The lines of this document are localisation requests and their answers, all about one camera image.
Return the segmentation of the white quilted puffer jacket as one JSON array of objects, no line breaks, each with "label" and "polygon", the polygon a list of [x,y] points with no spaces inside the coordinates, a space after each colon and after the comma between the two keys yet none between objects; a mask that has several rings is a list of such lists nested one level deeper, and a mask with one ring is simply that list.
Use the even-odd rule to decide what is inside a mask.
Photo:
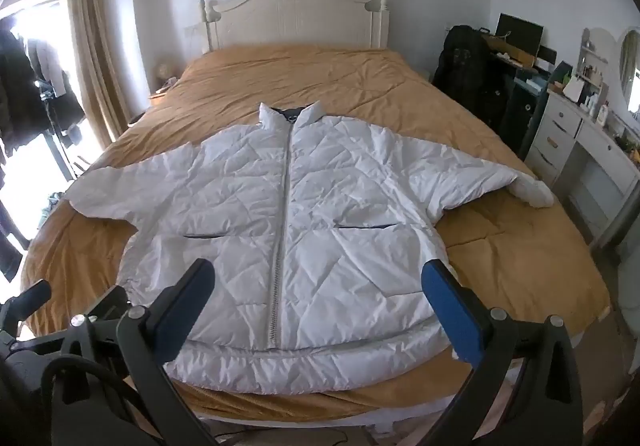
[{"label": "white quilted puffer jacket", "polygon": [[117,274],[134,304],[195,260],[213,264],[171,378],[294,395],[363,388],[448,348],[422,267],[446,259],[442,215],[499,189],[553,203],[526,173],[312,104],[294,120],[262,106],[255,125],[90,171],[66,197],[136,230]]}]

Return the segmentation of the white vanity dresser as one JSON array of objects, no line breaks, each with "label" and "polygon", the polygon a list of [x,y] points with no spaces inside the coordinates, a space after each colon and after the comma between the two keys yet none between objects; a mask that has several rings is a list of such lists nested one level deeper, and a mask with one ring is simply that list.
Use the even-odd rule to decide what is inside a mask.
[{"label": "white vanity dresser", "polygon": [[558,197],[585,241],[602,248],[623,228],[639,199],[639,168],[617,144],[614,37],[586,28],[577,67],[547,84],[547,102],[525,163]]}]

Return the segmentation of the wooden nightstand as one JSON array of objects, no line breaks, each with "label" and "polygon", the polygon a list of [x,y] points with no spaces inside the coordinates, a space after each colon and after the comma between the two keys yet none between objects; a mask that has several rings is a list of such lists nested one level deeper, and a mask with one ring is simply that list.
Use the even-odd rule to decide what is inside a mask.
[{"label": "wooden nightstand", "polygon": [[168,91],[175,87],[178,82],[177,77],[170,77],[158,90],[149,96],[151,106],[157,106],[164,102]]}]

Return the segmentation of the woven ball lamp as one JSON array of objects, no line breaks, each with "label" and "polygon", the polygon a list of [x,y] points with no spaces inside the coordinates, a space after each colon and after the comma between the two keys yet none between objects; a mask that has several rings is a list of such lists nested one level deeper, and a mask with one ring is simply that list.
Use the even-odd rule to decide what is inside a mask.
[{"label": "woven ball lamp", "polygon": [[173,62],[159,62],[155,68],[155,75],[158,80],[165,82],[176,76],[176,67]]}]

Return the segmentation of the beige window curtain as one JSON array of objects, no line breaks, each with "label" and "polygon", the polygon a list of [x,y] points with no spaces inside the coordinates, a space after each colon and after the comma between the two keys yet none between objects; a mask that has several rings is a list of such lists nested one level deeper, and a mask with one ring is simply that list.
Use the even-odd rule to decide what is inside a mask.
[{"label": "beige window curtain", "polygon": [[66,0],[82,108],[109,147],[128,128],[128,110],[108,42],[104,0]]}]

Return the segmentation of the black backpack on desk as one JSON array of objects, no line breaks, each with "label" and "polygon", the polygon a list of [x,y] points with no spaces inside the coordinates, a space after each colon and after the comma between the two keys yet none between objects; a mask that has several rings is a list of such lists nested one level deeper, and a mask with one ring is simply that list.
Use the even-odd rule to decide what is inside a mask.
[{"label": "black backpack on desk", "polygon": [[479,30],[456,25],[448,30],[433,78],[434,86],[460,103],[489,98],[498,88],[496,59]]}]

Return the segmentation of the cream wooden headboard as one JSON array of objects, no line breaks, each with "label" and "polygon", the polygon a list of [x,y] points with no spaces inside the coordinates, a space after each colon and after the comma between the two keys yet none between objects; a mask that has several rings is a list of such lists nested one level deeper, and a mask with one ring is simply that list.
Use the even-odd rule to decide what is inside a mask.
[{"label": "cream wooden headboard", "polygon": [[201,0],[203,52],[234,46],[320,44],[385,49],[388,0]]}]

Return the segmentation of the oval vanity mirror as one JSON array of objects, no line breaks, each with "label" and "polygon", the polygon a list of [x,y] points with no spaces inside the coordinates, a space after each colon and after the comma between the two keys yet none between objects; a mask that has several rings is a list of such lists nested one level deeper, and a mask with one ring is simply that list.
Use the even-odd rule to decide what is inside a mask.
[{"label": "oval vanity mirror", "polygon": [[630,103],[634,77],[638,69],[639,61],[639,30],[631,27],[622,38],[620,45],[620,60],[618,70],[620,71],[620,88],[626,103]]}]

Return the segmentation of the black computer monitor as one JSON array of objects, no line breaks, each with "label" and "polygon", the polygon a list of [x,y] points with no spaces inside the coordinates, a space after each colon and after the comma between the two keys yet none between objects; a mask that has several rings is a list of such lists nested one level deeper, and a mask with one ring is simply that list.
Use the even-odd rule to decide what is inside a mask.
[{"label": "black computer monitor", "polygon": [[516,47],[529,55],[536,56],[543,33],[544,28],[541,25],[501,13],[495,36],[502,38],[510,46]]}]

